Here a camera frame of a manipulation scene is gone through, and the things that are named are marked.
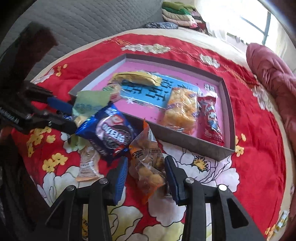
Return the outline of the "dark patterned cloth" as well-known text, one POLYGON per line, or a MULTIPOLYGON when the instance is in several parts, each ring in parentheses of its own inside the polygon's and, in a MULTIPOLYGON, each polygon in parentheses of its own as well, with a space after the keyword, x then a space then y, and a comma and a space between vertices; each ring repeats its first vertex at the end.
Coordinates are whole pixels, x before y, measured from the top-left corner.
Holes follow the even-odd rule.
POLYGON ((178 25, 171 22, 150 22, 143 25, 146 29, 178 29, 178 25))

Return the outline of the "orange clear snack bag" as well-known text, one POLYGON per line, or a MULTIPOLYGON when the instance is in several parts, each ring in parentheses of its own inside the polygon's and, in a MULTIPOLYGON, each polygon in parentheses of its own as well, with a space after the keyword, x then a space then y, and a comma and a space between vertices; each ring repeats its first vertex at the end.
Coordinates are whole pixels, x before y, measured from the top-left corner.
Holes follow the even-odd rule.
POLYGON ((142 203, 166 185, 165 158, 149 124, 143 121, 143 130, 129 145, 132 157, 129 173, 142 192, 142 203))

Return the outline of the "pink quilted comforter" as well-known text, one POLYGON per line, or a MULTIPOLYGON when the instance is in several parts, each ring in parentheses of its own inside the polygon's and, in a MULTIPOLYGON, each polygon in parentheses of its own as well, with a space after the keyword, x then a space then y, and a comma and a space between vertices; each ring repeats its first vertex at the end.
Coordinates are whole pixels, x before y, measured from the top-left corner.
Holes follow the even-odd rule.
POLYGON ((277 105, 287 137, 295 151, 295 75, 287 64, 266 46, 250 43, 246 60, 260 86, 253 89, 260 108, 272 111, 267 90, 277 105))

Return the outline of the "grey quilted mattress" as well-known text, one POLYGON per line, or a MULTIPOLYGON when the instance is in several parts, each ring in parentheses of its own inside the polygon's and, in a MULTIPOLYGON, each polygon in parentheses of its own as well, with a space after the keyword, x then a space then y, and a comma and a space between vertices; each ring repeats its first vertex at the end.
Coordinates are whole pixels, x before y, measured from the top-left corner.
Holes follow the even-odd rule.
POLYGON ((33 79, 49 64, 79 47, 162 20, 162 1, 26 1, 9 23, 1 52, 30 22, 48 27, 58 45, 32 68, 28 79, 33 79))

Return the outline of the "yellow puffs snack bag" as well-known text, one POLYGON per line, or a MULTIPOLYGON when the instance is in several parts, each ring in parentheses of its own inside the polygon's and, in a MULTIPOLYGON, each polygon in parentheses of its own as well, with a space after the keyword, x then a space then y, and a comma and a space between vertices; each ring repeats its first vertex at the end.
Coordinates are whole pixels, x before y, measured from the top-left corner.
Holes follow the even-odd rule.
POLYGON ((166 106, 161 124, 175 131, 190 135, 197 126, 197 92, 174 87, 166 106))

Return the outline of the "red blue snack packet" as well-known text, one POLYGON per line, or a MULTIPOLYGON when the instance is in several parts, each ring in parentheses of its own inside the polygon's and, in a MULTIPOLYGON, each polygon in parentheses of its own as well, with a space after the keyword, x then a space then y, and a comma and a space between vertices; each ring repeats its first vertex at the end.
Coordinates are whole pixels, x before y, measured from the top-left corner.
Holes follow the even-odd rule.
POLYGON ((212 91, 198 97, 201 106, 202 139, 218 146, 224 146, 225 143, 215 108, 217 97, 217 94, 212 91))

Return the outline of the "pale green snack bag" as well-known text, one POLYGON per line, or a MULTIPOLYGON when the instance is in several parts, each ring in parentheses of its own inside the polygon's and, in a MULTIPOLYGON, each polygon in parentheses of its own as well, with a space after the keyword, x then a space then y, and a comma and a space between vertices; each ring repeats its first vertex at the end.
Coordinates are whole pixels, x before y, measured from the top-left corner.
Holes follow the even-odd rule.
MULTIPOLYGON (((77 93, 72 109, 72 117, 77 127, 81 126, 88 118, 96 114, 110 101, 110 91, 106 90, 85 90, 77 93)), ((81 151, 85 147, 93 150, 92 144, 79 136, 73 134, 68 141, 71 151, 81 151)))

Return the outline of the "small beige candy wrapper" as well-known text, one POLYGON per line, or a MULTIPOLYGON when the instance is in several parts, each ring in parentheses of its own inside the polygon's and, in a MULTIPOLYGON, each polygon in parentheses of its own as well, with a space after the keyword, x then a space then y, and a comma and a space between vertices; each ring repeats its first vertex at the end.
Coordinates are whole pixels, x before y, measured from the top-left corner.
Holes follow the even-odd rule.
POLYGON ((103 174, 99 173, 100 154, 95 150, 92 144, 88 143, 80 151, 80 166, 79 173, 75 178, 77 182, 99 180, 104 178, 103 174))

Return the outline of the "blue oreo packet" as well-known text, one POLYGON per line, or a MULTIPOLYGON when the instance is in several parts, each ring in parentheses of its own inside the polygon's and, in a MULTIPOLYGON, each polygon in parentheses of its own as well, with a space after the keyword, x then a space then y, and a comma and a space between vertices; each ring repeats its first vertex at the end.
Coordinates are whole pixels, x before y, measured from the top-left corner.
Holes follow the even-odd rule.
POLYGON ((125 116, 109 102, 83 122, 75 135, 88 140, 108 162, 122 156, 137 136, 136 129, 125 116))

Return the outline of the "gold foil snack packet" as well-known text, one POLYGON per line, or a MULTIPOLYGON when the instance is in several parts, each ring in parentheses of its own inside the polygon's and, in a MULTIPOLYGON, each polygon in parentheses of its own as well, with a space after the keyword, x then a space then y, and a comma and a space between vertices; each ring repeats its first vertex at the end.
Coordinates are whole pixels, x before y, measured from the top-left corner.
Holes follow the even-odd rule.
POLYGON ((121 83, 122 81, 145 86, 161 86, 162 78, 144 71, 129 71, 115 73, 109 83, 121 83))

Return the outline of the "window frame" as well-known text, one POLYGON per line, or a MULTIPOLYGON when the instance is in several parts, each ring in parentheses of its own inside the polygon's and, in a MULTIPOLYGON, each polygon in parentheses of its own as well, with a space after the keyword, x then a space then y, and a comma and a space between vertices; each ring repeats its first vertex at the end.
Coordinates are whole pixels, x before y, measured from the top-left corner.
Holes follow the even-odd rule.
POLYGON ((255 28, 255 30, 262 35, 261 44, 265 45, 269 34, 271 13, 269 11, 250 13, 241 16, 241 19, 255 28))

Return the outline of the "folded clothes pile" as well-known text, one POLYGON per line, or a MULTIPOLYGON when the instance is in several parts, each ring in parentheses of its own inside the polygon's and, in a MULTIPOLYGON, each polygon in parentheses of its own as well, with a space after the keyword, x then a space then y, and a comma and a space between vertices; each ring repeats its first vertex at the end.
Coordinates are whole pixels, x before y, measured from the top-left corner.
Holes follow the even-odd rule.
POLYGON ((164 1, 162 3, 162 16, 166 22, 174 23, 179 27, 189 28, 207 35, 209 34, 206 22, 193 5, 164 1))

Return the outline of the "red floral blanket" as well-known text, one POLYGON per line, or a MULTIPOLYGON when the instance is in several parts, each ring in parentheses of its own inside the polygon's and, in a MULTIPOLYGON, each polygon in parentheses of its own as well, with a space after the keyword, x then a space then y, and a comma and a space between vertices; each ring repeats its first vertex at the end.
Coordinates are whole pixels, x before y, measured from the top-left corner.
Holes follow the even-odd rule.
MULTIPOLYGON (((222 77, 230 93, 235 122, 235 152, 222 161, 159 141, 164 154, 208 186, 227 185, 248 211, 266 240, 273 236, 280 214, 285 183, 285 151, 280 119, 270 108, 263 109, 253 92, 257 81, 250 71, 231 61, 221 50, 209 50, 177 38, 128 33, 83 47, 54 65, 38 81, 62 100, 91 71, 123 53, 163 57, 189 64, 222 77)), ((49 207, 68 184, 78 187, 81 150, 66 142, 66 134, 52 128, 38 128, 24 135, 13 131, 37 197, 49 207)))

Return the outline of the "green label cookie packet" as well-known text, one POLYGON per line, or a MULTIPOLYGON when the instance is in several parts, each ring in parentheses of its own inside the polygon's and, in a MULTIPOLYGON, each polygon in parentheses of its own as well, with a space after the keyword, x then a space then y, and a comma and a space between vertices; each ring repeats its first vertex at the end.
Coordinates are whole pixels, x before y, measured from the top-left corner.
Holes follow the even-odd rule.
POLYGON ((111 102, 117 102, 121 99, 121 86, 118 83, 110 83, 103 87, 102 91, 107 91, 110 93, 111 102))

